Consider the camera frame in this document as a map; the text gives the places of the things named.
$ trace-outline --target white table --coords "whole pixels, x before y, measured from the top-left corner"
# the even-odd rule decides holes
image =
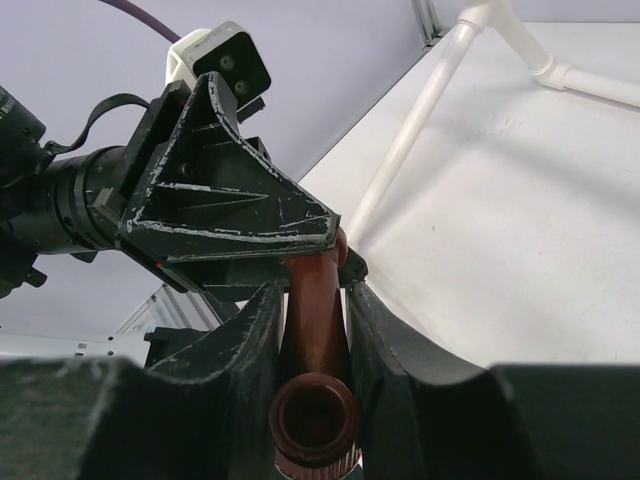
[[[640,24],[531,24],[561,61],[640,83]],[[302,185],[349,220],[446,38]],[[640,110],[544,89],[472,46],[360,253],[394,313],[463,358],[640,360]]]

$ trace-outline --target brown bottle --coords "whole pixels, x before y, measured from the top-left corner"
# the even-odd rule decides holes
[[[333,250],[285,259],[291,287],[280,363],[289,381],[273,400],[270,422],[276,463],[294,480],[342,478],[359,458],[338,282],[347,252],[339,229]]]

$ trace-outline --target black camera face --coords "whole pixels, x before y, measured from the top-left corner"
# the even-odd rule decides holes
[[[262,95],[271,85],[271,77],[253,40],[239,32],[218,48],[196,60],[193,73],[219,72],[238,99],[238,109]]]

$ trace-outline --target black cable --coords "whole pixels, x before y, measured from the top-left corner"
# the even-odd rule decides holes
[[[131,15],[136,20],[140,20],[142,23],[151,27],[153,30],[158,32],[164,38],[169,40],[171,43],[176,43],[180,40],[180,35],[167,27],[160,20],[155,18],[153,15],[145,12],[143,9],[129,2],[128,0],[98,0],[99,2],[106,3],[107,5],[111,5],[112,7],[117,8],[118,10],[123,11]]]
[[[125,105],[140,105],[141,107],[149,108],[149,102],[131,93],[118,93],[117,95],[113,95],[112,97],[105,98],[91,111],[89,119],[87,120],[87,124],[84,126],[84,129],[75,142],[73,142],[71,145],[60,145],[59,143],[50,140],[45,143],[44,149],[51,155],[59,155],[61,153],[68,153],[72,152],[73,150],[77,150],[87,141],[89,130],[96,122],[96,120],[98,120],[102,115],[110,112],[114,108],[123,107]]]

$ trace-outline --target gray wall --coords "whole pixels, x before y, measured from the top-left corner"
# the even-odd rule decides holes
[[[249,30],[270,70],[267,108],[243,133],[260,135],[274,162],[299,178],[418,59],[409,0],[134,0],[185,35],[234,20]],[[168,42],[97,0],[2,0],[0,84],[72,141],[111,94],[153,98],[163,89]],[[101,119],[87,147],[126,143],[141,109]],[[92,265],[48,257],[39,290],[0,301],[4,331],[113,332],[160,286],[119,253]]]
[[[433,0],[441,24],[451,27],[463,0]],[[528,22],[640,22],[638,0],[512,0],[514,11]]]

